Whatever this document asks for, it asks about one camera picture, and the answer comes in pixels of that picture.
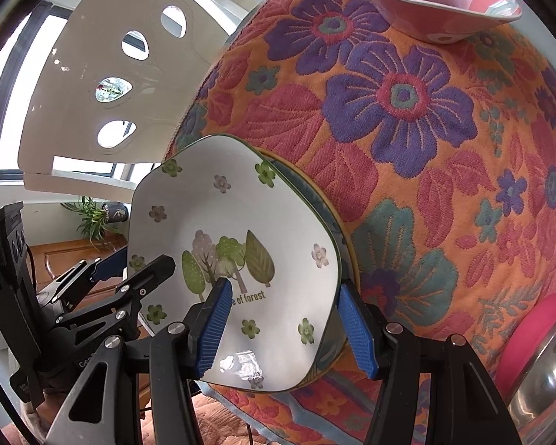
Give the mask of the pink quilted cushion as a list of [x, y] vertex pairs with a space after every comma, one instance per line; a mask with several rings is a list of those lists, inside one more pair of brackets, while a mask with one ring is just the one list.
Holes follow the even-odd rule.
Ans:
[[[44, 403], [36, 409], [31, 404], [20, 402], [21, 419], [40, 444], [45, 442], [66, 395], [46, 393], [44, 397]], [[213, 398], [199, 394], [192, 401], [203, 444], [278, 444], [263, 437]], [[142, 417], [139, 419], [142, 444], [157, 444], [151, 411], [146, 411]], [[133, 438], [137, 430], [134, 425], [130, 419], [129, 422], [121, 422], [118, 428], [120, 432], [129, 432], [129, 436]], [[1, 432], [9, 444], [29, 443], [13, 422], [1, 427]]]

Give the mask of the white hexagonal forest plate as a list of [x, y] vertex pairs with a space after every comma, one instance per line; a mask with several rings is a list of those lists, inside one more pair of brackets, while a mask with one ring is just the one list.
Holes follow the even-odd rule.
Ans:
[[151, 171], [131, 203], [128, 269], [161, 255], [175, 272], [142, 302], [151, 333], [226, 278], [233, 301], [207, 383], [257, 392], [306, 381], [341, 279], [337, 245], [305, 197], [260, 153], [201, 138]]

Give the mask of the white chair with holes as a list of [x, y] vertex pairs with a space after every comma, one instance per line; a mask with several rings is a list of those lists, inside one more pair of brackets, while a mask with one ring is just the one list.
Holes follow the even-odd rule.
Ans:
[[127, 202], [117, 165], [160, 160], [227, 38], [257, 0], [81, 0], [21, 131], [32, 191]]

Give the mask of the green potted plant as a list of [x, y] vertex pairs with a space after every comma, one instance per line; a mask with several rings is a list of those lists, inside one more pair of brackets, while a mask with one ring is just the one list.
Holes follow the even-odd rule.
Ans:
[[108, 222], [102, 205], [91, 197], [81, 196], [76, 202], [63, 202], [61, 206], [80, 217], [77, 230], [93, 247], [105, 242], [109, 236], [120, 234], [120, 231]]

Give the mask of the pink steel bowl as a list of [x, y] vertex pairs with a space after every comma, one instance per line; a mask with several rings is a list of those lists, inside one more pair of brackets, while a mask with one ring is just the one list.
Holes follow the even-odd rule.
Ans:
[[498, 361], [495, 384], [523, 444], [556, 443], [556, 293], [516, 327]]

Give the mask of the floral quilted table mat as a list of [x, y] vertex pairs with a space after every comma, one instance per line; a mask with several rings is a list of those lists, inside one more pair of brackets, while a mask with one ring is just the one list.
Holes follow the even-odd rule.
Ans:
[[265, 0], [169, 148], [216, 133], [329, 198], [366, 301], [489, 371], [556, 293], [556, 67], [511, 25], [436, 46], [368, 0]]

